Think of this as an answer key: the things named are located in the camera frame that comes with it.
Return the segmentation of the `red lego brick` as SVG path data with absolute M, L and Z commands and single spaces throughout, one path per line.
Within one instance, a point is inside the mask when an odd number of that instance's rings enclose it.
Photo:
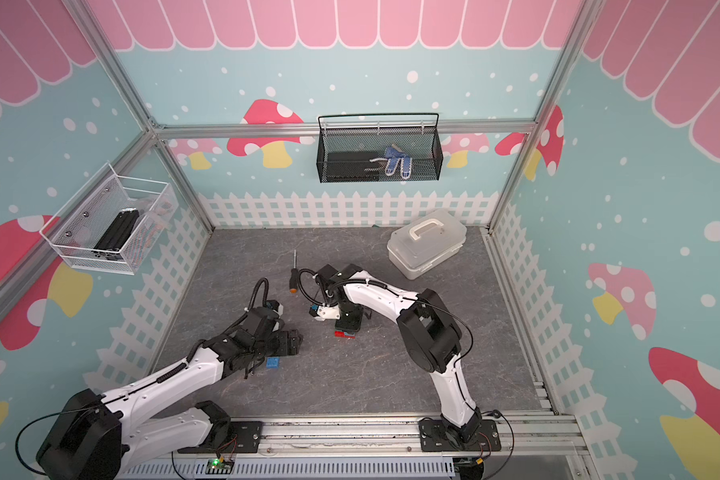
M 347 339 L 356 338 L 355 334 L 350 334 L 350 333 L 346 333 L 346 332 L 339 331 L 339 330 L 334 331 L 334 336 L 337 338 L 347 338 Z

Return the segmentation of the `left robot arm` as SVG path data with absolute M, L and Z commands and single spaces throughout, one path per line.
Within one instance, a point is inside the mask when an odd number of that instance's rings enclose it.
M 286 329 L 277 308 L 249 308 L 220 334 L 195 342 L 173 364 L 135 382 L 73 395 L 59 412 L 28 471 L 49 479 L 114 479 L 129 468 L 181 449 L 216 455 L 237 435 L 230 416 L 201 401 L 173 416 L 159 414 L 190 394 L 238 371 L 250 375 L 267 359 L 298 354 L 303 337 Z

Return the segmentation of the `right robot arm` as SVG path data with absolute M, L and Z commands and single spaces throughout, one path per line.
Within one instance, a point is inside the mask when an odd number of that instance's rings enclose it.
M 409 357 L 431 376 L 447 434 L 465 445 L 478 433 L 482 413 L 463 376 L 463 332 L 436 292 L 403 290 L 354 264 L 342 270 L 330 265 L 294 270 L 291 280 L 311 302 L 312 317 L 332 321 L 339 337 L 356 336 L 374 313 L 392 321 Z

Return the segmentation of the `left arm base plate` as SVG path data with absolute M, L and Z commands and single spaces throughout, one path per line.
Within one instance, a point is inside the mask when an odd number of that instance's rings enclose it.
M 260 421 L 229 421 L 214 424 L 198 446 L 179 449 L 180 454 L 211 454 L 214 456 L 257 453 L 262 435 Z

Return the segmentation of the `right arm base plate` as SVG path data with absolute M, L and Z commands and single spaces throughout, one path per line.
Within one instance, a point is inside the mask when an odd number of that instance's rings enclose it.
M 502 450 L 496 422 L 483 420 L 473 434 L 463 432 L 441 418 L 424 417 L 418 421 L 420 448 L 423 452 L 496 453 Z

